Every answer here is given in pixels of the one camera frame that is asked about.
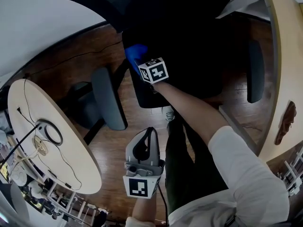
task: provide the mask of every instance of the person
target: person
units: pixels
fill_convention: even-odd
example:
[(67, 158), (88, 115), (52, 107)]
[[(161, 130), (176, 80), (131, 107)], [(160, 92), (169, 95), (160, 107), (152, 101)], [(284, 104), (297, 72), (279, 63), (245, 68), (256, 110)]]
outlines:
[[(168, 121), (166, 188), (173, 227), (269, 226), (287, 220), (288, 193), (277, 178), (206, 102), (165, 82), (154, 84), (174, 107)], [(187, 152), (188, 140), (195, 162)], [(156, 193), (137, 199), (126, 227), (153, 227)]]

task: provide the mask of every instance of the black mesh chair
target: black mesh chair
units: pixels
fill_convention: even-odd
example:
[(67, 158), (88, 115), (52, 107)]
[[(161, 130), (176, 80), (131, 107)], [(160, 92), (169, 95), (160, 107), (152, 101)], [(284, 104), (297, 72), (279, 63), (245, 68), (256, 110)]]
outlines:
[[(225, 48), (221, 22), (215, 18), (230, 0), (72, 1), (95, 11), (117, 32), (123, 32), (124, 48), (141, 43), (154, 57), (164, 58), (169, 82), (179, 89), (201, 99), (221, 92), (224, 58), (219, 55)], [(130, 64), (129, 68), (141, 107), (168, 105), (140, 80)]]

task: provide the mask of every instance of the wooden floor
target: wooden floor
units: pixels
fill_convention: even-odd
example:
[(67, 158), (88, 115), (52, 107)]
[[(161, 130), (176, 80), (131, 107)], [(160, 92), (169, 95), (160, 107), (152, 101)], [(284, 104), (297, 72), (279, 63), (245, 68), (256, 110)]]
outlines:
[[(243, 20), (228, 16), (226, 20), (239, 37), (241, 36), (241, 31), (246, 30), (244, 32), (248, 32), (252, 39), (260, 42), (266, 67), (264, 95), (257, 103), (250, 104), (247, 102), (245, 65), (236, 63), (237, 59), (235, 58), (234, 65), (232, 63), (225, 67), (222, 93), (216, 97), (208, 98), (206, 101), (215, 106), (229, 104), (232, 113), (257, 142), (266, 124), (264, 116), (270, 110), (268, 102), (271, 97), (273, 81), (271, 27), (266, 22), (253, 19), (247, 21), (247, 19)], [(117, 34), (111, 26), (103, 26), (88, 31), (53, 48), (50, 52), (23, 69), (12, 81), (23, 77), (25, 73), (33, 74), (52, 67), (74, 55), (100, 51), (105, 46), (119, 42), (121, 39), (121, 34)], [(124, 59), (123, 45), (119, 43), (105, 49), (101, 53), (90, 53), (71, 59), (53, 69), (32, 75), (29, 79), (38, 84), (56, 101), (66, 95), (71, 85), (80, 81), (90, 81), (90, 75), (96, 68), (110, 66), (112, 71), (115, 71)], [(126, 196), (122, 179), (125, 174), (125, 147), (135, 134), (152, 126), (157, 129), (161, 158), (165, 159), (168, 134), (166, 131), (167, 125), (160, 108), (143, 109), (138, 105), (129, 71), (127, 71), (118, 93), (128, 122), (128, 128), (124, 131), (112, 131), (105, 126), (90, 143), (89, 148), (93, 152), (102, 172), (102, 187), (98, 193), (86, 195), (85, 198), (90, 203), (109, 210), (111, 212), (109, 216), (111, 220), (125, 221), (127, 216), (131, 215), (135, 203), (135, 199)], [(84, 136), (87, 130), (77, 124), (75, 125), (81, 135)], [(190, 146), (188, 148), (190, 155), (194, 157)], [(165, 172), (160, 182), (161, 188), (165, 192), (164, 180)], [(156, 219), (165, 219), (164, 204), (159, 194), (157, 196)]]

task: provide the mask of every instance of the white shirt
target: white shirt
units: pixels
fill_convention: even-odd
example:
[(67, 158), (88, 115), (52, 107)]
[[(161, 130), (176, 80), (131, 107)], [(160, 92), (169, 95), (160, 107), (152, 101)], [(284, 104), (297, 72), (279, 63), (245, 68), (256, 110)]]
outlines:
[[(286, 221), (288, 193), (245, 141), (230, 126), (220, 128), (208, 148), (228, 190), (194, 200), (169, 215), (172, 227), (223, 227), (235, 216), (239, 226), (268, 226)], [(127, 218), (126, 227), (154, 227)]]

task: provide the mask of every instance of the round table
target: round table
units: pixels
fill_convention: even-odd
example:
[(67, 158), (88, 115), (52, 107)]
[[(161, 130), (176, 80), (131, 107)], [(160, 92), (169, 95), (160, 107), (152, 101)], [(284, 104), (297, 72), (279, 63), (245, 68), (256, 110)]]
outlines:
[[(45, 156), (39, 153), (32, 159), (34, 164), (49, 178), (67, 189), (85, 194), (96, 193), (101, 188), (98, 164), (79, 132), (50, 96), (29, 80), (20, 79), (11, 85), (8, 96), (9, 117), (17, 138), (21, 140), (33, 129), (35, 123), (30, 124), (18, 108), (31, 123), (32, 120), (36, 122), (41, 119), (50, 121), (62, 134), (62, 144), (59, 146), (44, 141), (45, 138), (38, 130), (23, 141), (21, 146), (28, 156), (35, 155), (35, 135), (42, 139), (47, 147), (48, 153)], [(58, 138), (56, 133), (51, 130), (49, 132), (52, 137)]]

